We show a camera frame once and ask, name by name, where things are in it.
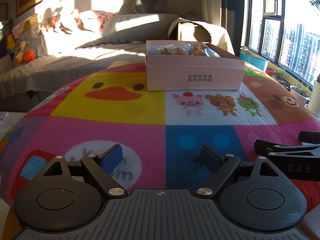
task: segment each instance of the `cartoon pig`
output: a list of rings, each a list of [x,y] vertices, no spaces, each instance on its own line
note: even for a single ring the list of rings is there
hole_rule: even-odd
[[[183,106],[181,109],[186,110],[186,115],[191,115],[193,112],[197,115],[202,115],[200,111],[203,109],[200,106],[204,104],[202,95],[194,96],[191,92],[185,92],[182,96],[177,94],[173,94],[172,96],[176,99],[178,105]]]

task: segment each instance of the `silver bolt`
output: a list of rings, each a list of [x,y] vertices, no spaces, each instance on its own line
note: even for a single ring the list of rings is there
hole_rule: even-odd
[[[197,193],[203,196],[211,195],[212,194],[212,189],[208,187],[201,187],[197,190]]]
[[[109,190],[109,194],[113,196],[120,196],[124,193],[124,190],[119,187],[114,187],[111,190]]]

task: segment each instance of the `ribbed gray plate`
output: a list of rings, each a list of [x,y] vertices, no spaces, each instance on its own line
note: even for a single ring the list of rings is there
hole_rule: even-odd
[[[80,229],[49,234],[26,228],[15,239],[302,240],[308,238],[296,228],[276,234],[261,234],[239,228],[219,212],[212,200],[196,198],[186,189],[135,189],[127,198],[110,200],[97,219]]]

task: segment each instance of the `white ribbed vase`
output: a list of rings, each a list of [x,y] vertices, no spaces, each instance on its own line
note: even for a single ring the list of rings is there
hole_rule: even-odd
[[[313,84],[312,96],[308,104],[308,110],[320,118],[320,84],[315,80]]]

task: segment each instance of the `window sill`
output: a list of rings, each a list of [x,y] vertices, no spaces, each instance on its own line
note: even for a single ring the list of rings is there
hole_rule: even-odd
[[[243,52],[245,54],[249,54],[251,56],[263,58],[260,55],[258,55],[256,52],[254,52],[254,51],[252,51],[250,49],[242,50],[241,52]],[[271,68],[273,70],[277,70],[277,69],[279,69],[279,66],[277,66],[276,64],[274,64],[272,62],[268,62],[268,68]],[[290,75],[287,72],[285,72],[285,74],[284,74],[284,80],[286,82],[288,82],[290,85],[293,85],[293,86],[295,86],[297,84],[297,82],[298,82],[298,80],[295,77],[293,77],[292,75]],[[310,89],[308,89],[307,94],[311,97],[312,96],[312,91]]]

